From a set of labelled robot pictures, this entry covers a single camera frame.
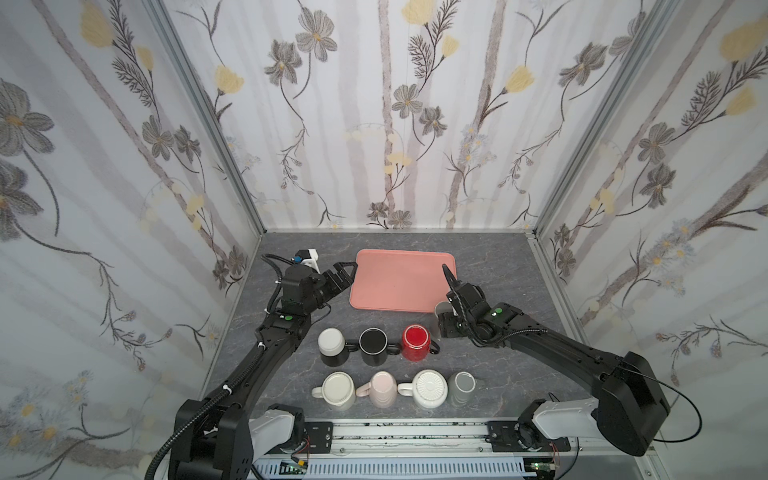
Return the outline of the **red mug black handle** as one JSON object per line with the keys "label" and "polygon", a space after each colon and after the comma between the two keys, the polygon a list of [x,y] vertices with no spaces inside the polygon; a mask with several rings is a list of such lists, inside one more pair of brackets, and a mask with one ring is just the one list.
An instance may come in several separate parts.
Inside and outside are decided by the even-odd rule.
{"label": "red mug black handle", "polygon": [[440,346],[431,338],[430,332],[422,325],[412,324],[401,336],[401,355],[408,361],[420,362],[429,355],[438,355]]}

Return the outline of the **small grey mug white inside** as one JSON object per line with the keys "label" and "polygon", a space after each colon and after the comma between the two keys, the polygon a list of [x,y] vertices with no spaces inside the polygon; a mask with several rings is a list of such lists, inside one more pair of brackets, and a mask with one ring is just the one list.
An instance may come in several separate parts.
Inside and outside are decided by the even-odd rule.
{"label": "small grey mug white inside", "polygon": [[476,378],[472,373],[456,372],[448,379],[448,401],[455,407],[464,407],[484,386],[485,381]]}

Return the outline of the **tall grey mug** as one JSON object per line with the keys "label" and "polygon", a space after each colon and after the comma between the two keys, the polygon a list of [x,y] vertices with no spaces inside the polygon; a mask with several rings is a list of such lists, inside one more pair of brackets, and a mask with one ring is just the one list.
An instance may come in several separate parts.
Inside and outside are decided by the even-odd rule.
{"label": "tall grey mug", "polygon": [[438,303],[433,310],[436,318],[453,318],[456,316],[456,312],[449,301],[442,301]]}

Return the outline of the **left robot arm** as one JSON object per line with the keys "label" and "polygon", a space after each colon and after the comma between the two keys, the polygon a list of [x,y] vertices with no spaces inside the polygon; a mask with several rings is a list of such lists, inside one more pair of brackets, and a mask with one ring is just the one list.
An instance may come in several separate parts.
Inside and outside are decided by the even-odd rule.
{"label": "left robot arm", "polygon": [[167,460],[170,479],[245,479],[255,460],[300,435],[303,413],[297,408],[274,405],[257,419],[251,415],[268,383],[309,333],[312,313],[354,283],[356,262],[337,262],[321,272],[313,254],[300,250],[290,259],[262,255],[276,273],[276,286],[253,347],[219,386],[179,408],[173,433],[153,457],[146,478],[154,478]]}

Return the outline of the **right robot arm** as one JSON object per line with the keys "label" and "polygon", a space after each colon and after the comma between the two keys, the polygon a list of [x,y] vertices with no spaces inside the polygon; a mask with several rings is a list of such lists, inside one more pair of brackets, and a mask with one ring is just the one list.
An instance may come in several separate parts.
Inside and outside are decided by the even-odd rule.
{"label": "right robot arm", "polygon": [[509,348],[560,372],[596,400],[587,417],[600,437],[632,456],[647,452],[670,404],[643,356],[595,349],[545,327],[510,304],[490,306],[479,286],[458,280],[447,265],[442,270],[454,312],[451,317],[438,316],[444,337],[467,337],[479,348]]}

